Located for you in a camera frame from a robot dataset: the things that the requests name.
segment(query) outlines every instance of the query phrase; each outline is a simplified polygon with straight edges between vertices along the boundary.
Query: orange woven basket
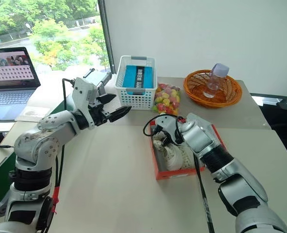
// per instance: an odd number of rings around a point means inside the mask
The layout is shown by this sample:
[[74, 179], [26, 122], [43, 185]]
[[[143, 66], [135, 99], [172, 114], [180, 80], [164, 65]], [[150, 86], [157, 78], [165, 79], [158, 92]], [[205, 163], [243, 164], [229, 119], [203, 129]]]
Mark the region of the orange woven basket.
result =
[[209, 80], [208, 69], [198, 70], [190, 73], [184, 80], [183, 87], [188, 96], [197, 104], [206, 108], [222, 108], [239, 102], [242, 89], [237, 81], [226, 76], [220, 85], [219, 90], [213, 98], [203, 95], [206, 84]]

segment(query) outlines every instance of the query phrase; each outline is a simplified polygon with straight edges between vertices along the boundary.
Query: clear water bottle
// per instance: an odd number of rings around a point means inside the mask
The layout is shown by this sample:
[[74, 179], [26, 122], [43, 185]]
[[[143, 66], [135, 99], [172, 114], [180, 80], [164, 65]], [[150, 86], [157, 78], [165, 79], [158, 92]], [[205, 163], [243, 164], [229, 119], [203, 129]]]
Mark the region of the clear water bottle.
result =
[[221, 82], [226, 77], [229, 70], [230, 68], [223, 64], [215, 64], [209, 73], [210, 78], [207, 82], [205, 90], [203, 91], [204, 96], [213, 98], [216, 95], [218, 89], [220, 88]]

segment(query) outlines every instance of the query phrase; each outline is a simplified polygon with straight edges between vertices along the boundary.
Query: plastic bag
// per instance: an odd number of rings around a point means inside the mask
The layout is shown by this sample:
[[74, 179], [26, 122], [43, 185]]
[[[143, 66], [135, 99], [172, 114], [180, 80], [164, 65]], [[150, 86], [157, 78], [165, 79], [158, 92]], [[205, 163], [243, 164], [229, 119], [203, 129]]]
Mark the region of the plastic bag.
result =
[[153, 110], [158, 113], [178, 115], [181, 90], [170, 84], [158, 83]]

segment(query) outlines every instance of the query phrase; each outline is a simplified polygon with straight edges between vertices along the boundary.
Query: bottle cap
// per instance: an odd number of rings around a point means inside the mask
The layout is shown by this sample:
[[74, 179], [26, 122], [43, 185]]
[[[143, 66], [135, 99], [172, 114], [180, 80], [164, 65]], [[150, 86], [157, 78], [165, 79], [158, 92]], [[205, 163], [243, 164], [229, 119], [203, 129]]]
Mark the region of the bottle cap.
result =
[[210, 71], [210, 76], [215, 75], [215, 76], [218, 76], [220, 78], [225, 78], [226, 75], [229, 73], [229, 70], [230, 70], [229, 67], [227, 67], [221, 63], [217, 63], [217, 64], [215, 64], [215, 66]]

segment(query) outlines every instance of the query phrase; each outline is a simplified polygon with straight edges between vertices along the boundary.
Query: silver robotic arm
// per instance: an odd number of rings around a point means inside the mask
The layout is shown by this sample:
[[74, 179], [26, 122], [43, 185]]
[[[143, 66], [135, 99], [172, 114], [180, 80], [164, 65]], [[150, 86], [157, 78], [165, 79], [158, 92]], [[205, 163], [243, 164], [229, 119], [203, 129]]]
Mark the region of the silver robotic arm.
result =
[[268, 207], [263, 186], [224, 148], [211, 123], [192, 113], [184, 123], [170, 116], [161, 116], [155, 123], [155, 132], [167, 135], [164, 142], [185, 141], [220, 183], [219, 196], [236, 216], [236, 233], [287, 233], [285, 223]]
[[74, 111], [41, 119], [36, 127], [15, 141], [15, 170], [9, 174], [13, 183], [0, 202], [0, 216], [5, 216], [0, 233], [47, 232], [59, 192], [59, 187], [55, 187], [53, 197], [49, 197], [52, 165], [62, 146], [81, 130], [92, 130], [108, 120], [113, 122], [131, 109], [124, 106], [113, 113], [106, 112], [103, 106], [115, 95], [97, 97], [97, 87], [86, 79], [77, 78], [73, 88]]

